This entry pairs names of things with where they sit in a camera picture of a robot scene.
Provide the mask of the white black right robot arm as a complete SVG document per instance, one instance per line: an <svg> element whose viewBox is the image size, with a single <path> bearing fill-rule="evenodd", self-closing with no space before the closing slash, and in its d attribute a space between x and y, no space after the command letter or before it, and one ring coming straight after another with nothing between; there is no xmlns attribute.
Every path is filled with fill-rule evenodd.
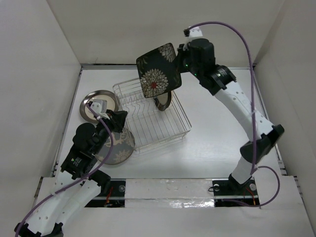
<svg viewBox="0 0 316 237"><path fill-rule="evenodd" d="M266 119L244 94L232 71L215 62L214 45L207 39L194 39L177 48L176 65L180 72L190 72L231 112L249 141L240 148L241 157L229 175L228 188L233 194L245 190L257 164L276 145L284 133L282 125Z"/></svg>

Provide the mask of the cream plate black striped rim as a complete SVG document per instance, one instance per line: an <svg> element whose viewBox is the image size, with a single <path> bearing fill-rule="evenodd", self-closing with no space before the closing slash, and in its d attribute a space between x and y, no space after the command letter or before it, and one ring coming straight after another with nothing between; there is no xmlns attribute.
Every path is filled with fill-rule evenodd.
<svg viewBox="0 0 316 237"><path fill-rule="evenodd" d="M161 94L154 97L155 106L159 111L165 111L171 104L173 98L173 92Z"/></svg>

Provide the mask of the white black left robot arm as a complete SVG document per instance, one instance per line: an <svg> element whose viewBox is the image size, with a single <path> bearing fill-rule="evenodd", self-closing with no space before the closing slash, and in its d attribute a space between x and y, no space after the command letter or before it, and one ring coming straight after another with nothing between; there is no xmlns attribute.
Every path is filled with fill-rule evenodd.
<svg viewBox="0 0 316 237"><path fill-rule="evenodd" d="M97 195L110 191L111 178L99 168L96 158L112 133L121 133L126 111L93 112L97 125L77 127L73 145L60 165L49 196L40 201L15 227L17 237L62 237L79 212Z"/></svg>

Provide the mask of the black square floral plate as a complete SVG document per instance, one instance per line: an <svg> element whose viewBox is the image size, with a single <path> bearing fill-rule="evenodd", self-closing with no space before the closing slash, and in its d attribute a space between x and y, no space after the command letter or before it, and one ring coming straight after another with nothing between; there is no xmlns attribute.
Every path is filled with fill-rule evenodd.
<svg viewBox="0 0 316 237"><path fill-rule="evenodd" d="M155 48L136 59L140 85L145 98L169 93L182 85L171 43Z"/></svg>

